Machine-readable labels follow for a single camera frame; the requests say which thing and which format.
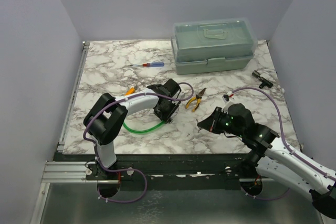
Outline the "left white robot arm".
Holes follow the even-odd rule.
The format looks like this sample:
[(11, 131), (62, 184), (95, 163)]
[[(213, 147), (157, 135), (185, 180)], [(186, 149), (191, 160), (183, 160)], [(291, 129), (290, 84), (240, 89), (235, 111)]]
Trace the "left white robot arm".
[(146, 109), (153, 109), (161, 122), (170, 123), (171, 117), (181, 103), (178, 96), (180, 85), (173, 79), (165, 84), (148, 86), (141, 92), (123, 97), (113, 97), (109, 93), (101, 95), (83, 120), (86, 127), (83, 137), (90, 134), (93, 139), (98, 173), (104, 179), (116, 175), (114, 139), (118, 136), (127, 116)]

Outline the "green cable lock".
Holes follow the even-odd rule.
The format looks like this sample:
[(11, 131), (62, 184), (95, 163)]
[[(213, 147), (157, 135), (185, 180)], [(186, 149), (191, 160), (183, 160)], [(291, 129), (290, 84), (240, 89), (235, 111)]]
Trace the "green cable lock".
[(151, 133), (153, 131), (156, 131), (157, 129), (163, 127), (164, 125), (166, 125), (166, 122), (161, 121), (160, 123), (158, 123), (157, 125), (150, 127), (148, 129), (145, 130), (136, 130), (136, 129), (132, 129), (130, 128), (128, 125), (126, 125), (125, 123), (123, 123), (123, 127), (130, 133), (133, 134), (147, 134), (147, 133)]

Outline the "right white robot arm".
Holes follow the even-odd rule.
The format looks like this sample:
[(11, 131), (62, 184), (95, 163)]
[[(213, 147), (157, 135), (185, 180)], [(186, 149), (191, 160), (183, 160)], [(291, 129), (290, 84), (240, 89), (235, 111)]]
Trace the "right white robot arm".
[(241, 103), (217, 107), (197, 126), (241, 138), (250, 149), (241, 165), (246, 177), (259, 174), (271, 178), (306, 197), (321, 214), (335, 218), (335, 171), (287, 144), (271, 128), (256, 123)]

